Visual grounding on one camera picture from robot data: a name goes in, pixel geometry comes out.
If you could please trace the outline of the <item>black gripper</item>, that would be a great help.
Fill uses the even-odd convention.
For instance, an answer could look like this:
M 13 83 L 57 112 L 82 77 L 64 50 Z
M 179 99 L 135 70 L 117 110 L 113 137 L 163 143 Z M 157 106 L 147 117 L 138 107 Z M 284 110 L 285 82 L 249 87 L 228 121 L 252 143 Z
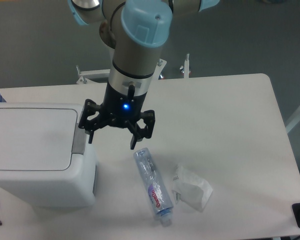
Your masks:
M 155 126 L 155 111 L 141 112 L 146 95 L 145 93 L 128 99 L 127 95 L 118 92 L 107 83 L 102 104 L 86 99 L 78 127 L 89 135 L 88 143 L 93 142 L 96 130 L 113 124 L 112 119 L 117 119 L 119 127 L 122 127 L 125 121 L 129 121 L 129 131 L 132 133 L 131 150 L 134 150 L 137 142 L 141 142 L 143 138 L 150 139 Z M 143 120 L 143 128 L 138 125 L 139 120 Z

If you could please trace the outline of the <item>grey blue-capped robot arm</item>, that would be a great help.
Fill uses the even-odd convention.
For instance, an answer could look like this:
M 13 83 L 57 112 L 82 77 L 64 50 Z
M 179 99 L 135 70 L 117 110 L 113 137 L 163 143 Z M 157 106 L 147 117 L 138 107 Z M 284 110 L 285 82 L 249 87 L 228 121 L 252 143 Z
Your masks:
M 85 101 L 79 128 L 90 139 L 106 126 L 128 129 L 132 149 L 137 142 L 150 139 L 155 112 L 142 111 L 142 107 L 172 19 L 217 4 L 216 0 L 70 0 L 77 23 L 100 23 L 100 38 L 113 50 L 103 102 Z

